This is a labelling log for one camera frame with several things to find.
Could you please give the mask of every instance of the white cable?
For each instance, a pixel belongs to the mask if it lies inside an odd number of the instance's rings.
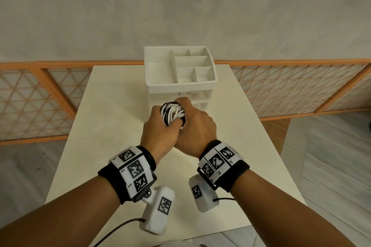
[[[186,114],[181,105],[173,102],[164,104],[161,107],[161,117],[166,126],[169,126],[175,119],[182,118]]]

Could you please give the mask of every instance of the orange lattice panel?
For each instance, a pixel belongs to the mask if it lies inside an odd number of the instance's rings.
[[[72,123],[30,71],[0,71],[0,141],[65,135]]]
[[[48,69],[49,74],[76,109],[81,103],[91,71],[92,68]]]
[[[371,73],[345,92],[324,111],[371,107]]]
[[[367,64],[232,67],[257,115],[312,113]]]

